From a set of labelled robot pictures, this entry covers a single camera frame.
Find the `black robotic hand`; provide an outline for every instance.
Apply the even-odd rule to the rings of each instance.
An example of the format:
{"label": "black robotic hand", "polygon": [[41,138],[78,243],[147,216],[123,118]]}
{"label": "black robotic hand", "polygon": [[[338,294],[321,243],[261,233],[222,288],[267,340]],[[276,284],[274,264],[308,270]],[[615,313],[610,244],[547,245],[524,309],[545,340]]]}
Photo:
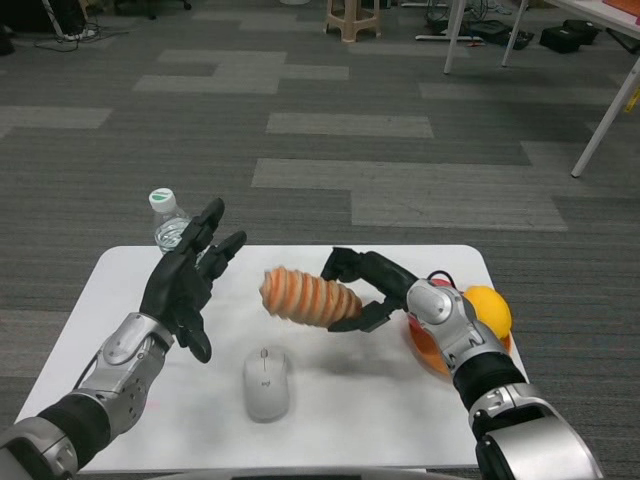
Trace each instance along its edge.
{"label": "black robotic hand", "polygon": [[342,247],[334,247],[321,276],[325,280],[345,283],[362,279],[385,296],[382,303],[365,305],[358,317],[333,323],[330,332],[375,330],[386,323],[395,310],[407,310],[407,292],[418,281],[418,277],[379,253],[357,253]]}
{"label": "black robotic hand", "polygon": [[[211,359],[211,342],[200,310],[211,298],[213,281],[247,241],[247,234],[240,231],[217,246],[211,244],[223,214],[224,202],[217,198],[191,220],[182,241],[162,257],[149,277],[140,305],[141,313],[164,325],[202,363]],[[197,262],[200,252],[209,246]]]}

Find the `plastic bottle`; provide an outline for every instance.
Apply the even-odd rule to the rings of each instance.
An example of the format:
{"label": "plastic bottle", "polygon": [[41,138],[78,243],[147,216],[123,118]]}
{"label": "plastic bottle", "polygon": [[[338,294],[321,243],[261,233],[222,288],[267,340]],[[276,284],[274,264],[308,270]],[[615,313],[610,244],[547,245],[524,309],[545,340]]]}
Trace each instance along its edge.
{"label": "plastic bottle", "polygon": [[149,203],[155,213],[153,226],[156,245],[164,255],[178,246],[191,218],[178,206],[175,195],[168,188],[151,192]]}

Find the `white table leg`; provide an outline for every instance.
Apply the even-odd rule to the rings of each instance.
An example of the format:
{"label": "white table leg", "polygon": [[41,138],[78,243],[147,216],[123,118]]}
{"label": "white table leg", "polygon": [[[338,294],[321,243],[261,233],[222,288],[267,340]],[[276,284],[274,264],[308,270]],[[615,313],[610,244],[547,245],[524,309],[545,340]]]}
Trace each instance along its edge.
{"label": "white table leg", "polygon": [[600,145],[600,142],[606,135],[607,130],[609,130],[609,127],[613,123],[613,120],[616,118],[616,115],[618,115],[618,112],[622,107],[624,107],[626,102],[629,101],[631,95],[634,94],[639,84],[640,58],[631,69],[629,76],[622,84],[622,87],[620,87],[620,90],[618,91],[616,97],[613,99],[613,102],[607,110],[607,113],[605,113],[604,117],[602,117],[600,125],[598,125],[598,128],[593,133],[593,136],[591,137],[591,140],[589,140],[587,147],[584,149],[584,152],[582,152],[582,155],[580,155],[580,159],[573,167],[573,170],[571,171],[571,176],[573,178],[578,178],[582,171],[585,169],[585,167],[589,163],[589,160],[591,160],[591,155],[593,155],[593,152],[596,150],[596,148],[598,148],[598,145]]}
{"label": "white table leg", "polygon": [[516,38],[518,38],[518,31],[520,30],[520,20],[522,19],[522,15],[527,9],[527,5],[529,5],[529,0],[520,1],[520,9],[518,10],[518,16],[516,17],[516,21],[513,24],[513,30],[511,30],[511,37],[509,38],[507,51],[504,52],[504,57],[502,58],[503,67],[506,67],[507,62],[509,62],[509,55],[511,55],[511,50],[513,50],[513,45],[516,43]]}
{"label": "white table leg", "polygon": [[449,51],[447,52],[447,61],[444,64],[444,73],[449,74],[451,71],[451,65],[453,63],[453,55],[455,53],[456,46],[458,44],[458,35],[460,34],[460,26],[462,25],[462,17],[464,17],[464,7],[466,5],[466,0],[454,0],[452,12],[454,12],[453,16],[453,24],[451,24],[451,19],[449,19],[449,26],[447,28],[447,34],[451,37],[449,41]]}

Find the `floor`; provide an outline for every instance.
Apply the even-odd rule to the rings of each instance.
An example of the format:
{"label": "floor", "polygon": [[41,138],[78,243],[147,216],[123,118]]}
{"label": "floor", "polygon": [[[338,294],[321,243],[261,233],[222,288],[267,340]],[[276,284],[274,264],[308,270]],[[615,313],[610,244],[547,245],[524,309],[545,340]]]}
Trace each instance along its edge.
{"label": "floor", "polygon": [[0,58],[0,428],[97,258],[151,244],[146,196],[170,186],[191,212],[222,196],[221,237],[253,244],[476,247],[531,380],[608,478],[638,478],[638,112],[569,176],[636,59],[604,33],[541,47],[568,16],[531,10],[538,36],[511,68],[460,43],[445,77],[446,45],[413,41],[420,10],[385,10],[382,38],[347,46],[318,0],[193,3],[101,16],[129,33],[72,53],[23,36]]}

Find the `desk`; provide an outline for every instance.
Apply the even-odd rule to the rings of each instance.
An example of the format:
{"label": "desk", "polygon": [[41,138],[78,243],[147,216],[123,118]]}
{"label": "desk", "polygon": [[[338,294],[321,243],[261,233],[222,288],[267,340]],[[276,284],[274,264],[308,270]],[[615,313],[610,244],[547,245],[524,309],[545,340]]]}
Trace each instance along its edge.
{"label": "desk", "polygon": [[[545,0],[548,3],[555,5],[556,7],[567,10],[575,15],[588,18],[589,20],[609,27],[613,30],[617,30],[625,35],[629,35],[632,38],[640,39],[640,26],[636,25],[636,17],[628,13],[618,10],[617,8],[610,7],[602,2],[602,0]],[[449,51],[447,53],[447,60],[444,66],[444,73],[448,74],[451,71],[453,64],[453,54],[458,41],[458,34],[460,32],[460,25],[462,24],[462,17],[464,16],[464,7],[466,0],[453,0],[453,25],[450,24],[451,41],[449,43]],[[520,20],[522,15],[529,4],[529,0],[522,0],[518,15],[513,25],[513,31],[507,50],[504,53],[502,59],[502,66],[506,67],[509,62],[509,56],[513,50],[513,45],[518,36],[520,29]],[[593,133],[591,140],[587,144],[584,152],[578,159],[578,162],[573,167],[571,175],[574,178],[578,178],[582,171],[585,169],[593,152],[598,148],[600,142],[604,138],[607,130],[613,123],[613,120],[618,115],[618,112],[629,101],[631,95],[635,92],[636,88],[640,85],[640,59],[635,63],[631,72],[627,76],[627,79],[620,87],[618,94],[613,99],[611,106],[605,113],[604,117],[600,121],[598,128]]]}
{"label": "desk", "polygon": [[[358,246],[426,276],[449,271],[461,289],[491,285],[467,246]],[[150,389],[140,422],[86,472],[211,468],[471,467],[475,439],[451,381],[427,370],[410,348],[406,314],[372,333],[333,334],[271,318],[261,305],[263,272],[278,265],[319,273],[329,246],[247,246],[214,283],[203,310],[213,359],[202,365],[177,345]],[[56,402],[104,339],[140,304],[156,247],[118,247],[98,261],[20,412]],[[366,303],[380,294],[351,284]],[[271,424],[249,420],[242,365],[256,348],[279,346],[292,363],[292,403]],[[517,348],[512,357],[524,372]]]}

